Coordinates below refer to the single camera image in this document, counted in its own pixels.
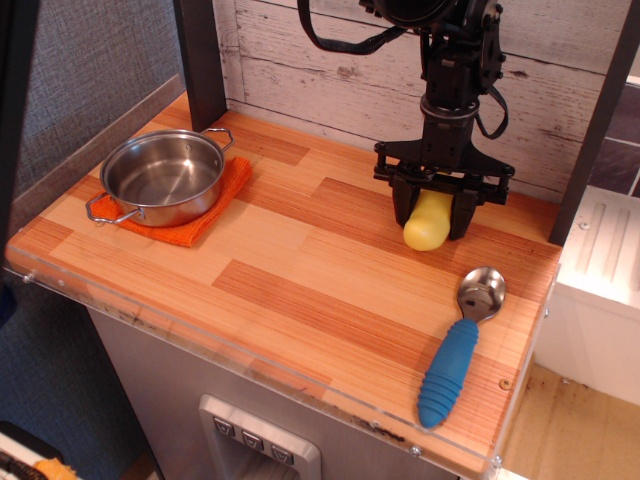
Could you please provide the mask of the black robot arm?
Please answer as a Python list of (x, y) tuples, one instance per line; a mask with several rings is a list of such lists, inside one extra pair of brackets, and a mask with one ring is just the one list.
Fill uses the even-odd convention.
[(508, 122), (488, 132), (480, 118), (480, 98), (504, 98), (495, 87), (506, 59), (499, 42), (502, 6), (496, 1), (365, 1), (369, 13), (420, 38), (422, 136), (412, 141), (379, 142), (374, 176), (392, 189), (396, 221), (405, 225), (419, 194), (434, 191), (452, 198), (449, 237), (465, 236), (477, 206), (505, 204), (512, 166), (472, 143), (500, 137)]

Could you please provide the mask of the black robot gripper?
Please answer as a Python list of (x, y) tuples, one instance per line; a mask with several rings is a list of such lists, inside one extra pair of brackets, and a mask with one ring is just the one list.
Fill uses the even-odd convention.
[(454, 194), (452, 241), (462, 239), (478, 203), (505, 204), (515, 169), (480, 152), (472, 143), (480, 104), (446, 109), (423, 102), (422, 137), (412, 141), (379, 142), (374, 178), (391, 185), (396, 222), (404, 227), (422, 189)]

